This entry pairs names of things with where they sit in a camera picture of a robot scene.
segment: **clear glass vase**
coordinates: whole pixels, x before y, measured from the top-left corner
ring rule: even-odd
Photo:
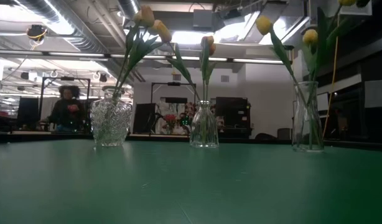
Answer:
[[[321,120],[317,109],[317,82],[300,82],[296,89],[296,112],[293,123],[292,146],[295,151],[322,152]]]
[[[210,111],[209,101],[199,101],[199,109],[191,124],[190,145],[193,147],[218,147],[217,122]]]
[[[113,98],[114,86],[105,86],[104,99],[93,102],[91,130],[97,146],[121,146],[130,128],[132,105]]]

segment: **green table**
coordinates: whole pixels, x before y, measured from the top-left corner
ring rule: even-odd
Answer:
[[[382,223],[382,152],[0,144],[0,223]]]

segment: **table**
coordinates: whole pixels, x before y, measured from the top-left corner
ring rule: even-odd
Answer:
[[[382,223],[382,152],[0,144],[0,223]]]

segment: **ductwork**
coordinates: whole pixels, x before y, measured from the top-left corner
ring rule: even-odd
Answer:
[[[107,53],[108,50],[96,38],[85,23],[72,11],[64,0],[14,0],[25,10],[33,12],[42,18],[43,23],[52,31],[61,35],[72,35],[65,40],[81,52]],[[119,74],[119,64],[110,59],[98,62],[116,76]]]
[[[127,19],[133,19],[134,15],[140,10],[137,0],[118,0],[119,8]]]

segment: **crystal vase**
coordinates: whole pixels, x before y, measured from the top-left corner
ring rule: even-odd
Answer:
[[[104,99],[93,102],[91,130],[97,146],[121,146],[128,134],[132,105],[113,98],[114,86],[105,86]]]
[[[292,146],[295,151],[322,152],[321,120],[317,109],[317,82],[300,82],[296,89],[296,112],[293,123]]]
[[[217,122],[210,111],[209,101],[199,101],[199,109],[191,124],[190,145],[193,147],[218,147]]]

